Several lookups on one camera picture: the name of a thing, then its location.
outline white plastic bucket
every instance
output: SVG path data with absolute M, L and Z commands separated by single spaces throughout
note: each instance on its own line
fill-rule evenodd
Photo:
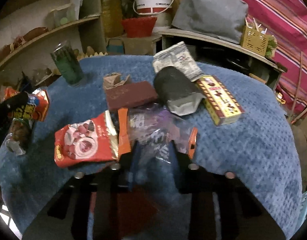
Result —
M 174 0 L 135 0 L 137 10 L 134 11 L 139 15 L 156 15 L 165 12 L 171 8 Z
M 157 17 L 156 24 L 152 30 L 153 33 L 170 29 L 172 16 L 166 12 L 174 0 L 135 0 L 133 9 L 138 15 Z

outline pink striped curtain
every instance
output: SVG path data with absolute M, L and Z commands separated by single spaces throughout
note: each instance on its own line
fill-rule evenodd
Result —
M 303 73 L 295 113 L 307 106 L 307 7 L 302 0 L 243 0 L 249 5 L 249 17 L 256 18 L 267 34 L 274 35 L 278 48 L 273 60 L 288 72 L 280 79 L 281 91 L 291 108 L 300 72 L 300 53 L 303 51 Z

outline white wall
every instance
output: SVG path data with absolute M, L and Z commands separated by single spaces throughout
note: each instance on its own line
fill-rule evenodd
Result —
M 46 16 L 48 13 L 61 5 L 69 3 L 70 0 L 41 0 L 27 5 L 4 19 L 0 20 L 0 48 L 11 44 L 19 35 L 24 35 L 36 27 L 48 27 Z M 14 57 L 0 72 L 0 84 L 9 82 L 16 84 L 21 78 L 23 71 L 29 78 L 33 70 L 37 68 L 56 68 L 50 52 L 61 41 L 69 40 L 73 49 L 82 51 L 79 31 L 77 27 L 69 28 L 41 42 L 32 45 L 28 50 Z

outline red snack bag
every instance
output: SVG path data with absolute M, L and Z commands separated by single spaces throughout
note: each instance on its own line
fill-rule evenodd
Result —
M 55 133 L 55 163 L 66 168 L 80 162 L 118 159 L 118 136 L 109 111 Z
M 7 87 L 4 93 L 4 100 L 13 97 L 20 92 L 11 87 Z M 47 90 L 38 90 L 35 94 L 28 94 L 28 102 L 25 106 L 18 107 L 15 111 L 8 114 L 9 117 L 34 119 L 44 121 L 49 109 L 49 97 Z

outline basket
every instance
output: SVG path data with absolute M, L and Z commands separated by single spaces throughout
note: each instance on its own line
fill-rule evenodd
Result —
M 122 20 L 128 38 L 150 37 L 157 17 L 141 17 Z
M 240 45 L 264 57 L 269 41 L 267 34 L 262 34 L 254 28 L 245 26 L 243 28 Z

